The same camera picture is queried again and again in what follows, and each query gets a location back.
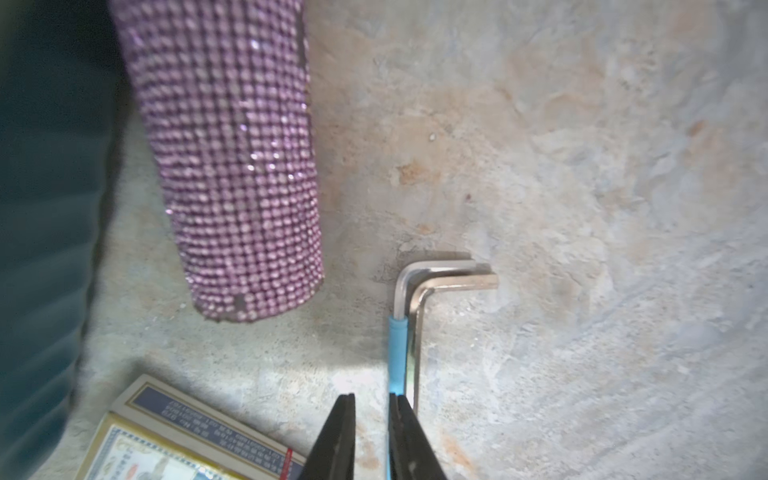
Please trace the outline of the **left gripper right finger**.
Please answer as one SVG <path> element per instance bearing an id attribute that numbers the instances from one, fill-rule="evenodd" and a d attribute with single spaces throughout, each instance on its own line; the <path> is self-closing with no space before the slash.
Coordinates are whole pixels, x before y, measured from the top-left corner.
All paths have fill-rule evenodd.
<path id="1" fill-rule="evenodd" d="M 389 394 L 388 457 L 392 480 L 446 480 L 447 477 L 404 395 Z"/>

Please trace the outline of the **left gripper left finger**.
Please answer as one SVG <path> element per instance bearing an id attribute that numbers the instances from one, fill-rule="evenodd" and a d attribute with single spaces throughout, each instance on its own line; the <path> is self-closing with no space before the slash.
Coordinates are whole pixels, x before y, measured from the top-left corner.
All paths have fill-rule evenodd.
<path id="1" fill-rule="evenodd" d="M 298 479 L 352 480 L 355 445 L 355 395 L 343 394 L 335 401 Z"/>

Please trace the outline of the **blue hex key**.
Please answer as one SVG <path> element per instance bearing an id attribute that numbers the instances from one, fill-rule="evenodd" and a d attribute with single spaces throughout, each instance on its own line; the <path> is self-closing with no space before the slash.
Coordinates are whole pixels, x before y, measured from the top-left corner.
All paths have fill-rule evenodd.
<path id="1" fill-rule="evenodd" d="M 401 270 L 395 284 L 392 315 L 389 317 L 389 394 L 404 395 L 408 337 L 407 311 L 415 287 L 425 280 L 438 276 L 473 273 L 483 272 L 478 263 L 471 259 L 417 261 Z"/>

